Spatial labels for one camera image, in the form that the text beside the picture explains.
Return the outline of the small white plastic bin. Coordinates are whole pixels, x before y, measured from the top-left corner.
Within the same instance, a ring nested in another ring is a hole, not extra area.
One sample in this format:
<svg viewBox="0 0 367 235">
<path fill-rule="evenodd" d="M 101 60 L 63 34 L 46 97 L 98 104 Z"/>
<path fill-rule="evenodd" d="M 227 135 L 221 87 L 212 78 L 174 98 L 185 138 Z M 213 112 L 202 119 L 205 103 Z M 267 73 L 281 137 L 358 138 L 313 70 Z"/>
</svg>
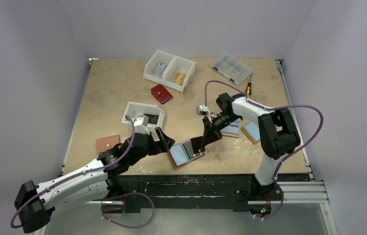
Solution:
<svg viewBox="0 0 367 235">
<path fill-rule="evenodd" d="M 138 116 L 144 115 L 144 114 L 159 115 L 157 125 L 148 123 L 147 127 L 149 131 L 155 132 L 155 127 L 161 128 L 163 126 L 163 121 L 165 117 L 165 111 L 163 109 L 161 109 L 157 105 L 145 104 L 145 103 L 139 103 L 139 102 L 131 102 L 131 101 L 127 103 L 125 112 L 122 117 L 122 123 L 126 124 L 127 127 L 131 129 L 131 123 L 126 119 L 126 116 L 130 116 L 134 120 Z"/>
</svg>

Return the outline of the tan leather card holder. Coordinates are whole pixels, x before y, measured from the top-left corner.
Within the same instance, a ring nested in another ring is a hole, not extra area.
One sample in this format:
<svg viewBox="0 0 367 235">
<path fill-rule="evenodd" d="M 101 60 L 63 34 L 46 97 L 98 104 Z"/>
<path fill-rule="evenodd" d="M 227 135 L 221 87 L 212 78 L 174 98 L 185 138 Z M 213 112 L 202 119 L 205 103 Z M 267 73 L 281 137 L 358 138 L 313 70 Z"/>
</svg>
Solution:
<svg viewBox="0 0 367 235">
<path fill-rule="evenodd" d="M 195 137 L 195 138 L 198 139 L 199 141 L 202 141 L 202 136 Z M 169 159 L 171 161 L 173 168 L 179 168 L 189 162 L 194 161 L 194 160 L 188 159 L 186 152 L 183 149 L 182 143 L 175 144 L 168 152 L 168 156 L 169 156 Z"/>
</svg>

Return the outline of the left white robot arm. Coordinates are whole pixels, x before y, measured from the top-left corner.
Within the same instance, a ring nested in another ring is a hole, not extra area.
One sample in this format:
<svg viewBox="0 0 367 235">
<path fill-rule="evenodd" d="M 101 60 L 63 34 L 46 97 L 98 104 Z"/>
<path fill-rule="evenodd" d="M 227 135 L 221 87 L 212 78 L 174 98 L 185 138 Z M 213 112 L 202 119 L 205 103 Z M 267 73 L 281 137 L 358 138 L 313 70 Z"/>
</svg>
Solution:
<svg viewBox="0 0 367 235">
<path fill-rule="evenodd" d="M 131 137 L 100 153 L 85 166 L 56 179 L 35 184 L 23 183 L 14 201 L 16 212 L 10 227 L 22 228 L 26 234 L 46 226 L 52 216 L 71 206 L 107 198 L 124 202 L 133 197 L 144 197 L 150 206 L 153 200 L 138 191 L 126 191 L 118 176 L 146 156 L 170 151 L 175 140 L 156 127 L 158 140 L 148 130 L 133 131 Z"/>
</svg>

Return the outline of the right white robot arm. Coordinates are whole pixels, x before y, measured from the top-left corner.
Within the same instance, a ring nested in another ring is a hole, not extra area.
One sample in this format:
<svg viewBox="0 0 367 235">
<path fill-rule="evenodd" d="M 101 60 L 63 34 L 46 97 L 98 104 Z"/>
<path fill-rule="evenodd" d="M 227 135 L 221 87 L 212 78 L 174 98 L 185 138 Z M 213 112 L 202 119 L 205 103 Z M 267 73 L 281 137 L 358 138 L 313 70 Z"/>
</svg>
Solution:
<svg viewBox="0 0 367 235">
<path fill-rule="evenodd" d="M 259 130 L 262 162 L 251 179 L 250 192 L 256 199 L 263 199 L 274 185 L 282 157 L 293 153 L 301 140 L 289 109 L 275 109 L 254 103 L 245 94 L 230 96 L 220 94 L 216 100 L 221 112 L 211 117 L 207 106 L 199 105 L 196 113 L 203 117 L 204 131 L 194 151 L 222 139 L 222 129 L 237 119 L 246 118 Z"/>
</svg>

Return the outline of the grey magnetic stripe card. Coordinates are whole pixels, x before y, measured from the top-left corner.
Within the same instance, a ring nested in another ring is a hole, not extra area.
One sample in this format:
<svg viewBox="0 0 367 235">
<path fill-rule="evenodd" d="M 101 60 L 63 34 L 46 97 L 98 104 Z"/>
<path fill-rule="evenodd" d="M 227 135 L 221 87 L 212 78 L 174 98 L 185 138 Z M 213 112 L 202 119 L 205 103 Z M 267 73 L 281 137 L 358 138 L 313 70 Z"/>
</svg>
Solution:
<svg viewBox="0 0 367 235">
<path fill-rule="evenodd" d="M 189 160 L 195 160 L 204 155 L 200 148 L 201 141 L 198 139 L 190 139 L 182 143 L 183 149 Z"/>
</svg>

